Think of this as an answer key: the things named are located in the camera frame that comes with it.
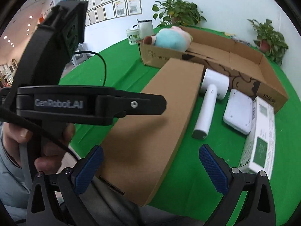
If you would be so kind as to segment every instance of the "gray pants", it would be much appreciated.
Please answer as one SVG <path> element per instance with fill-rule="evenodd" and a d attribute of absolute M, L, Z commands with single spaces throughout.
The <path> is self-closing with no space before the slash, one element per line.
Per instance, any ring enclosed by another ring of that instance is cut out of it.
<path fill-rule="evenodd" d="M 95 177 L 80 198 L 99 225 L 201 226 L 204 224 L 148 205 L 137 206 L 109 189 Z"/>

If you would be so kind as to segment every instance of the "long brown cardboard box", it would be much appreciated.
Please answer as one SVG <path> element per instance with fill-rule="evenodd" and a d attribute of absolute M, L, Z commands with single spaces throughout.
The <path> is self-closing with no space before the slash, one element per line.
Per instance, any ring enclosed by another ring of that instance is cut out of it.
<path fill-rule="evenodd" d="M 111 188 L 148 204 L 160 187 L 186 132 L 204 66 L 170 59 L 143 89 L 167 101 L 160 116 L 126 116 L 102 142 L 104 162 L 96 173 Z"/>
<path fill-rule="evenodd" d="M 181 27 L 193 36 L 190 48 L 178 52 L 139 42 L 145 65 L 161 68 L 170 58 L 200 63 L 230 77 L 230 89 L 235 88 L 255 99 L 261 97 L 278 112 L 288 95 L 266 57 L 242 44 L 210 32 Z"/>

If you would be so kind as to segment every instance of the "white box with green label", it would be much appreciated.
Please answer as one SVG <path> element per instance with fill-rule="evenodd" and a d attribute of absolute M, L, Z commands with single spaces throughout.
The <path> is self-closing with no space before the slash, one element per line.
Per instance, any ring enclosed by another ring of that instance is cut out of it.
<path fill-rule="evenodd" d="M 263 170 L 271 178 L 275 156 L 274 108 L 260 97 L 253 102 L 252 126 L 238 168 L 257 174 Z"/>

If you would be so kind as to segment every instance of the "cardboard box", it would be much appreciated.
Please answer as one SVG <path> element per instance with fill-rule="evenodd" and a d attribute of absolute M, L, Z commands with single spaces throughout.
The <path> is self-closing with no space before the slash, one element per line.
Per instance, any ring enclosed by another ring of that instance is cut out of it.
<path fill-rule="evenodd" d="M 260 97 L 253 102 L 252 127 L 238 168 L 242 172 L 255 173 L 263 170 L 268 178 L 272 176 L 275 156 L 274 109 Z"/>
<path fill-rule="evenodd" d="M 181 27 L 193 36 L 185 52 L 146 45 L 139 42 L 145 65 L 161 68 L 170 58 L 189 60 L 205 65 L 230 77 L 230 89 L 235 88 L 251 97 L 259 96 L 278 112 L 288 95 L 266 57 L 242 44 L 210 32 Z"/>
<path fill-rule="evenodd" d="M 195 106 L 204 66 L 170 59 L 143 89 L 167 101 L 160 116 L 126 116 L 102 142 L 96 176 L 138 204 L 148 204 L 178 151 Z"/>

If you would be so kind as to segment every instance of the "ceiling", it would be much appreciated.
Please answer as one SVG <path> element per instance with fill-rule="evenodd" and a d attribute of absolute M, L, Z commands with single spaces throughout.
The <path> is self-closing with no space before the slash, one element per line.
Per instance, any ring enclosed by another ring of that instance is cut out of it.
<path fill-rule="evenodd" d="M 27 39 L 27 33 L 30 36 L 34 32 L 45 2 L 46 0 L 27 0 L 12 18 L 0 38 L 0 64 L 4 63 L 2 62 L 4 59 L 9 60 L 7 56 L 18 47 L 18 44 L 22 44 Z"/>

